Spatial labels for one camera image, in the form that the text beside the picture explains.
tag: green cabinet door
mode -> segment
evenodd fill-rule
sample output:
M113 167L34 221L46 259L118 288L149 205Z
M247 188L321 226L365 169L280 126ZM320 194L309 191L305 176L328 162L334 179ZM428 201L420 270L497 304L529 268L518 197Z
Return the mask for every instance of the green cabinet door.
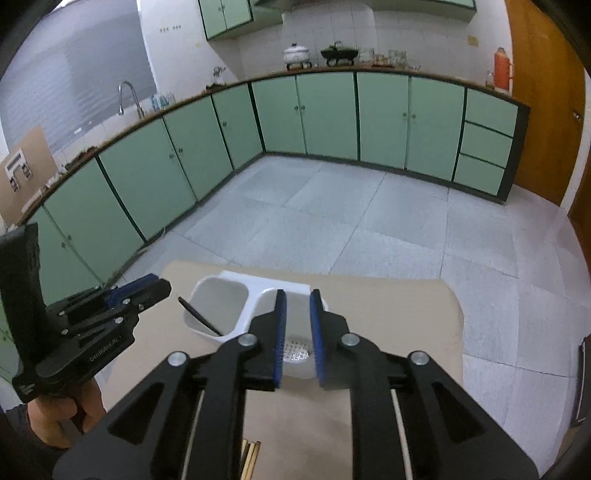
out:
M199 0L199 5L205 26L205 36L211 38L222 33L226 29L226 21L220 0Z
M166 115L166 125L189 183L200 200L232 172L211 97Z
M92 271L107 282L144 243L96 161L68 179L45 207Z
M404 168L408 76L358 73L361 161Z
M240 168L262 152L248 85L216 93L213 95L213 103L216 105L222 134L234 168Z
M353 73L298 75L296 82L308 154L357 160Z
M74 253L43 207L28 223L38 225L39 277L43 300L47 305L100 284Z
M410 92L407 168L451 180L462 130L464 87L412 77Z
M140 231L151 238L195 204L164 121L155 120L100 154Z
M222 0L222 10L227 29L252 20L251 6L248 0Z
M252 84L265 148L269 152L306 153L295 77Z

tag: black chopstick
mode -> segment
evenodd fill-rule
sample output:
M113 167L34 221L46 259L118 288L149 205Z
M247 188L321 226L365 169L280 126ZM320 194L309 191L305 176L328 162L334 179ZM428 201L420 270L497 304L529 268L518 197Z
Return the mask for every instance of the black chopstick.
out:
M195 310L193 308L193 306L187 302L187 300L185 300L182 297L178 298L178 302L184 307L185 310L187 310L196 320L200 321L202 324L204 324L207 328L209 328L213 333L215 333L216 335L223 337L223 333L220 332L217 328L215 328L211 323L209 323L204 317L203 315L201 315L197 310Z

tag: human hand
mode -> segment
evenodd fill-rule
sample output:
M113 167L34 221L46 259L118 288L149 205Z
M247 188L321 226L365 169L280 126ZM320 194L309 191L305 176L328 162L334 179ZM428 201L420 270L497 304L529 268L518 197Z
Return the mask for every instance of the human hand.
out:
M93 378L82 385L73 397L86 413L82 421L82 430L86 433L106 413L96 380ZM76 415L77 409L74 399L50 395L41 395L27 404L31 429L35 435L46 445L63 449L69 448L71 442L59 421L72 418Z

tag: window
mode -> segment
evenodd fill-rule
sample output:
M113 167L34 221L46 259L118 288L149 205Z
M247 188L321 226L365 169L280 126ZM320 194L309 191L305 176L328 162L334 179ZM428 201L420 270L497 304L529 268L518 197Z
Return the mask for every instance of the window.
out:
M52 152L119 111L118 86L156 93L137 0L75 0L41 19L0 80L8 148L37 125ZM129 106L129 95L124 106Z

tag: orange thermos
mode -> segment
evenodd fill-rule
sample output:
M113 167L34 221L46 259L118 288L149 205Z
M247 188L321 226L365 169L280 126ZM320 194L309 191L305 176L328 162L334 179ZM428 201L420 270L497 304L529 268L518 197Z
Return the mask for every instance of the orange thermos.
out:
M509 90L511 76L511 61L504 48L495 53L495 86L503 90Z

